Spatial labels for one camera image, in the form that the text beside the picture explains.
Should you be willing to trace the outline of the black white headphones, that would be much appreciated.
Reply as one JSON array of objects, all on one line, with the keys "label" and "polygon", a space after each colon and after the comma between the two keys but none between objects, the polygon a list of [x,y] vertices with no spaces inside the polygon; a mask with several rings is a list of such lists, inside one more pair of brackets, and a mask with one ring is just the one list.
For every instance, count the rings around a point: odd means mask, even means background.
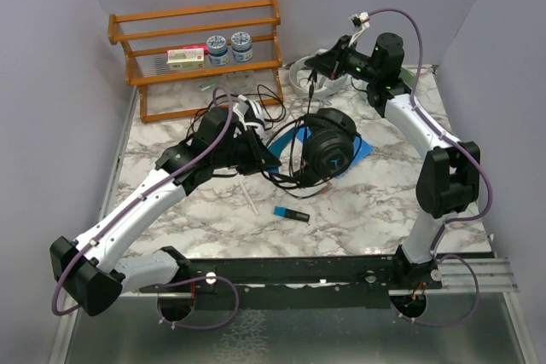
[{"label": "black white headphones", "polygon": [[238,95],[237,100],[235,112],[243,123],[243,127],[245,129],[253,128],[262,136],[266,132],[266,121],[262,106],[246,95]]}]

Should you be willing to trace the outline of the black blue headphones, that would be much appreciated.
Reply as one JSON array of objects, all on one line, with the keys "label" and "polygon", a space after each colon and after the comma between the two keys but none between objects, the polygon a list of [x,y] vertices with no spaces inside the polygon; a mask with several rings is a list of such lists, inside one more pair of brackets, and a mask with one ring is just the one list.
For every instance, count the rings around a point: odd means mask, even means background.
[{"label": "black blue headphones", "polygon": [[267,141],[275,160],[289,149],[288,173],[280,162],[267,165],[261,176],[295,199],[325,193],[330,181],[345,173],[357,157],[355,142],[362,141],[355,122],[336,108],[320,108],[287,122]]}]

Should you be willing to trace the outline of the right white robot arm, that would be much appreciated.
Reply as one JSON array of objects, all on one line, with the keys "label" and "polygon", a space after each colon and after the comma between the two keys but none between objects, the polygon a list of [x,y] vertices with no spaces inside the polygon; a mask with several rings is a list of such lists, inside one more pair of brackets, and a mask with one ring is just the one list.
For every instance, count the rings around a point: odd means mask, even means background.
[{"label": "right white robot arm", "polygon": [[480,150],[473,142],[460,142],[422,110],[401,77],[404,41],[400,36],[382,33],[371,55],[358,52],[350,41],[344,35],[332,49],[306,58],[304,64],[330,80],[344,75],[363,80],[369,105],[403,133],[422,159],[415,186],[421,210],[400,246],[404,260],[392,266],[393,281],[411,288],[423,276],[421,265],[432,261],[444,223],[478,198]]}]

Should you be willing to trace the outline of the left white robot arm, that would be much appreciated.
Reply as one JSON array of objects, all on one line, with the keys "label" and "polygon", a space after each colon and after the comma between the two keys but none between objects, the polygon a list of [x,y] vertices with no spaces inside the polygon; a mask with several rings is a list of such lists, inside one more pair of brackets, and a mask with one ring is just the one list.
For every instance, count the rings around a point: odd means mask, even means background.
[{"label": "left white robot arm", "polygon": [[94,227],[49,248],[55,294],[66,291],[88,315],[108,309],[124,292],[164,285],[179,291],[188,283],[188,264],[178,251],[164,248],[151,257],[121,258],[133,242],[163,213],[212,179],[215,170],[231,168],[252,175],[280,164],[262,140],[261,106],[239,101],[235,107],[213,107],[198,130],[167,148],[138,188]]}]

